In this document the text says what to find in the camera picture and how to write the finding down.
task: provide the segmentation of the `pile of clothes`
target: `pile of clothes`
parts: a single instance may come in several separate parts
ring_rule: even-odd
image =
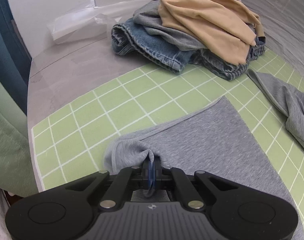
[[[138,51],[174,73],[202,65],[229,81],[265,52],[260,18],[239,0],[153,0],[111,35],[118,55]]]

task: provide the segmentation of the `silver bolt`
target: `silver bolt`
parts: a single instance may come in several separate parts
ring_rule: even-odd
[[[204,206],[204,203],[202,201],[199,201],[199,200],[192,200],[188,203],[188,206],[190,208],[193,208],[193,209],[199,209],[199,208],[202,208]]]
[[[116,203],[113,200],[103,200],[100,203],[100,206],[103,208],[112,208],[116,205]]]

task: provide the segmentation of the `clear plastic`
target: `clear plastic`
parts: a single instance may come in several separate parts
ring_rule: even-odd
[[[48,24],[48,29],[56,44],[93,38],[110,33],[114,24],[131,18],[136,9],[149,1],[133,0],[102,7],[84,8],[56,18]]]

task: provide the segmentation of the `tan cloth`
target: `tan cloth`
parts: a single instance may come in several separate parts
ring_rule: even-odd
[[[197,38],[228,63],[245,64],[249,46],[264,36],[257,14],[237,0],[160,0],[163,26]]]

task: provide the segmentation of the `gray shirt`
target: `gray shirt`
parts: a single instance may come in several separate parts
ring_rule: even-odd
[[[304,147],[304,93],[271,74],[251,69],[247,74],[271,103],[287,117],[285,128]]]
[[[163,27],[158,12],[159,0],[154,0],[137,9],[133,14],[133,22],[143,25],[150,35],[161,35],[168,43],[174,44],[181,51],[205,49],[206,46],[191,35],[182,31]]]
[[[177,120],[126,134],[107,148],[105,168],[112,174],[140,165],[147,156],[186,174],[205,170],[278,196],[295,206],[283,181],[248,127],[225,97]],[[302,222],[292,238],[303,240]]]

